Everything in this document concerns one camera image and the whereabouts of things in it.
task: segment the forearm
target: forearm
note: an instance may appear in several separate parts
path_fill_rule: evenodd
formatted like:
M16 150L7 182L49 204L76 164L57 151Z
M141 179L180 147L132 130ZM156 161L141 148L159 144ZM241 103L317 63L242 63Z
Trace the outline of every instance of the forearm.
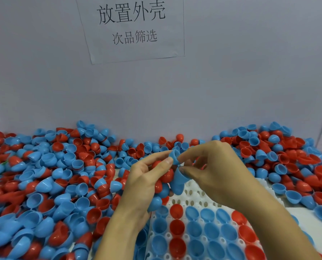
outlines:
M321 260L289 212L268 192L254 197L243 212L268 260Z
M123 211L115 211L94 260L132 260L137 235L137 224L133 217Z

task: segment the paper sign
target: paper sign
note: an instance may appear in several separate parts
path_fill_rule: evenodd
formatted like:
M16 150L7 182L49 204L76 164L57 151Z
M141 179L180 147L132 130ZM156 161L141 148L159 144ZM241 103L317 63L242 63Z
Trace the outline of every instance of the paper sign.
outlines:
M184 56L183 0L77 0L92 64Z

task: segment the fingernail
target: fingernail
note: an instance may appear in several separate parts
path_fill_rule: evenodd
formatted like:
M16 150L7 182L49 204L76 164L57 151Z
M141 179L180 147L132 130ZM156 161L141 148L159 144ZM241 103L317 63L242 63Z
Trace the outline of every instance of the fingernail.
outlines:
M165 162L167 162L168 164L172 165L173 164L173 158L172 157L168 157L164 160Z

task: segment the right hand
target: right hand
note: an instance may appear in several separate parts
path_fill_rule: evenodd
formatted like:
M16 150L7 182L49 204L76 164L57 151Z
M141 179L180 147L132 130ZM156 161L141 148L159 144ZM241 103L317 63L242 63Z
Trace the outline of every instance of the right hand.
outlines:
M261 197L269 196L228 143L213 140L191 147L179 155L178 161L185 162L179 170L221 205L243 213Z

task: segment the left hand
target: left hand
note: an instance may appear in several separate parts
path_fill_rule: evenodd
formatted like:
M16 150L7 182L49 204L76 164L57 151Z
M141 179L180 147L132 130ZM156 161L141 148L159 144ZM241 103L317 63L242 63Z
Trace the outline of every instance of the left hand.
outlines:
M171 151L151 154L132 165L125 185L124 193L115 211L128 214L135 219L140 231L150 218L147 209L155 194L155 183L172 166L173 159L168 157ZM155 161L161 161L149 171Z

